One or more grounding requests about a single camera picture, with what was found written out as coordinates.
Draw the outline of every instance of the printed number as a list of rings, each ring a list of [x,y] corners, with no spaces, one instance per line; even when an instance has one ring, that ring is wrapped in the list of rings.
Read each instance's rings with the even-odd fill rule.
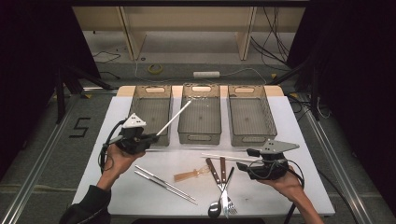
[[[78,119],[77,119],[77,122],[76,122],[76,124],[75,124],[74,130],[84,130],[84,133],[81,134],[81,135],[70,135],[69,138],[81,138],[81,137],[84,137],[84,136],[85,136],[85,133],[87,132],[88,127],[78,127],[78,124],[79,124],[79,122],[80,122],[82,119],[91,119],[91,118],[78,118]]]

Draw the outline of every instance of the wooden knife handle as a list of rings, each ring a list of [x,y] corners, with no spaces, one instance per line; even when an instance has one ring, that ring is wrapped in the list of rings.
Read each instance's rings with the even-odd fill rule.
[[[225,184],[227,182],[227,175],[225,169],[225,158],[220,157],[220,170],[221,170],[221,183]]]
[[[206,158],[206,163],[210,168],[210,173],[213,175],[213,177],[215,178],[215,181],[217,184],[220,184],[221,181],[219,179],[218,173],[216,172],[215,167],[213,166],[212,160],[210,160],[210,158]]]

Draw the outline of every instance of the metal rod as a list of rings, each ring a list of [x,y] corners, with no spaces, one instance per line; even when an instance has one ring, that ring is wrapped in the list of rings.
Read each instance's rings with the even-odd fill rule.
[[[165,126],[163,126],[163,128],[157,133],[157,136],[160,135],[160,134],[163,132],[163,130],[165,130],[165,129],[169,126],[169,124],[171,124],[172,121],[174,121],[174,119],[175,119],[181,112],[183,112],[183,110],[185,110],[185,109],[187,108],[187,106],[189,106],[190,104],[191,104],[191,101],[188,101],[188,102],[183,106],[183,108],[181,108],[181,109],[177,112],[177,114],[175,114],[175,116],[172,117],[171,120],[169,120],[169,122],[168,122],[167,124],[165,124]]]
[[[307,101],[305,96],[300,96],[302,97],[303,101]],[[320,122],[318,120],[315,120],[315,117],[310,112],[307,113],[307,116],[311,128],[317,136],[317,139],[320,142],[326,159],[328,160],[332,171],[334,172],[334,175],[340,184],[341,190],[345,193],[346,199],[351,205],[352,211],[355,214],[357,220],[361,224],[373,223],[366,205],[361,199],[361,196],[359,195],[356,187],[353,185],[351,178],[347,174],[346,168],[340,162],[337,153],[332,147],[332,143],[328,138],[326,132],[323,130]]]
[[[138,165],[135,165],[134,167],[136,167],[137,169],[139,169],[139,170],[145,172],[145,173],[148,174],[148,175],[151,175],[152,177],[154,177],[154,178],[156,178],[157,180],[163,182],[165,185],[169,186],[170,188],[175,189],[175,190],[177,190],[178,192],[184,194],[186,197],[189,197],[189,198],[191,198],[191,199],[193,199],[193,200],[196,200],[196,199],[192,198],[189,194],[183,192],[181,189],[177,189],[176,187],[174,187],[174,186],[172,186],[171,184],[169,184],[168,182],[166,182],[166,181],[160,179],[158,176],[156,176],[156,175],[150,173],[149,171],[143,169],[142,167],[140,167],[140,166],[138,166]]]
[[[64,118],[59,124],[55,125],[49,137],[49,140],[47,141],[46,145],[44,145],[40,155],[35,161],[34,167],[32,168],[29,175],[26,177],[26,180],[21,185],[21,188],[18,191],[16,197],[6,211],[6,215],[1,222],[2,224],[17,223],[18,219],[21,216],[23,208],[27,204],[27,201],[29,200],[33,192],[35,184],[37,183],[38,179],[40,178],[46,167],[48,160],[50,159],[52,151],[56,148],[56,145],[58,144],[58,141],[64,131],[65,124],[69,121],[71,112],[75,104],[78,102],[78,99],[79,97],[76,94],[73,95],[70,99],[70,102],[68,103],[68,106],[66,108],[66,113],[64,114]]]
[[[157,185],[159,185],[159,186],[161,186],[161,187],[163,187],[163,188],[165,188],[165,189],[171,191],[172,193],[176,194],[177,196],[182,197],[183,199],[185,199],[185,200],[187,200],[187,201],[189,201],[189,202],[191,202],[191,203],[194,203],[194,204],[198,205],[198,203],[196,203],[196,202],[193,201],[192,199],[190,199],[190,198],[188,198],[188,197],[186,197],[186,196],[184,196],[184,195],[182,195],[182,194],[180,194],[180,193],[178,193],[178,192],[176,192],[176,191],[174,191],[174,190],[172,190],[172,189],[169,189],[168,187],[166,187],[166,186],[164,186],[164,185],[162,185],[162,184],[156,182],[155,180],[151,179],[150,177],[148,177],[148,176],[146,176],[146,175],[144,175],[144,174],[142,174],[142,173],[140,173],[140,172],[138,172],[138,171],[134,171],[134,172],[137,173],[138,175],[141,175],[141,176],[145,177],[147,180],[149,180],[149,181],[151,181],[151,182],[153,182],[153,183],[155,183],[155,184],[157,184]]]

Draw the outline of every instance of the chopsticks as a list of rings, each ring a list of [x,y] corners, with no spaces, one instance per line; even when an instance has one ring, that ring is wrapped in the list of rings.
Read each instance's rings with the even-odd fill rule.
[[[220,159],[220,157],[224,157],[227,161],[244,161],[244,162],[257,161],[257,160],[253,160],[253,159],[244,159],[244,158],[239,158],[239,157],[222,156],[222,155],[215,155],[215,154],[208,154],[208,153],[201,153],[201,154],[208,158],[213,158],[213,159]]]
[[[177,189],[176,187],[172,186],[172,185],[169,184],[168,182],[166,182],[166,181],[160,179],[158,176],[156,176],[156,175],[150,173],[149,171],[147,171],[147,170],[141,168],[141,167],[138,166],[138,165],[135,165],[134,167],[136,167],[137,169],[143,171],[143,172],[146,173],[147,175],[150,175],[152,178],[149,177],[149,176],[147,176],[147,175],[145,175],[145,174],[143,174],[143,173],[141,173],[141,172],[139,172],[139,171],[134,171],[136,174],[138,174],[138,175],[140,175],[140,176],[146,178],[147,180],[149,180],[149,181],[151,181],[151,182],[153,182],[153,183],[155,183],[155,184],[157,184],[157,185],[159,185],[159,186],[161,186],[161,187],[163,187],[163,188],[165,188],[165,189],[171,191],[172,193],[175,193],[177,196],[179,196],[179,197],[181,197],[181,198],[183,198],[183,199],[185,199],[185,200],[187,200],[187,201],[189,201],[189,202],[191,202],[191,203],[194,203],[194,204],[197,204],[197,205],[198,205],[198,203],[195,202],[195,199],[192,198],[189,194],[183,192],[183,191],[180,190],[180,189]]]

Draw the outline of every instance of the metal chopsticks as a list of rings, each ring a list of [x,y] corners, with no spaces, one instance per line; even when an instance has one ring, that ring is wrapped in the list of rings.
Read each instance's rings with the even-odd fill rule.
[[[185,200],[187,200],[187,201],[189,201],[189,202],[191,202],[191,203],[194,203],[194,204],[197,204],[197,205],[198,205],[198,203],[195,202],[195,199],[192,198],[189,194],[183,192],[183,191],[180,190],[180,189],[177,189],[176,187],[172,186],[172,185],[169,184],[168,182],[166,182],[166,181],[160,179],[158,176],[156,176],[156,175],[152,174],[151,172],[149,172],[149,171],[147,171],[147,170],[141,168],[141,167],[138,166],[138,165],[135,165],[134,167],[136,167],[137,169],[143,171],[143,172],[146,173],[147,175],[150,175],[150,176],[153,177],[153,178],[151,178],[151,177],[149,177],[149,176],[147,176],[147,175],[145,175],[145,174],[142,174],[142,173],[139,172],[139,171],[134,171],[134,172],[137,173],[138,175],[143,176],[143,177],[145,177],[147,180],[149,180],[149,181],[151,181],[151,182],[153,182],[153,183],[155,183],[155,184],[157,184],[157,185],[159,185],[159,186],[161,186],[161,187],[163,187],[163,188],[165,188],[165,189],[167,189],[167,190],[169,190],[169,191],[175,193],[177,196],[180,196],[180,197],[182,197],[183,199],[185,199]]]

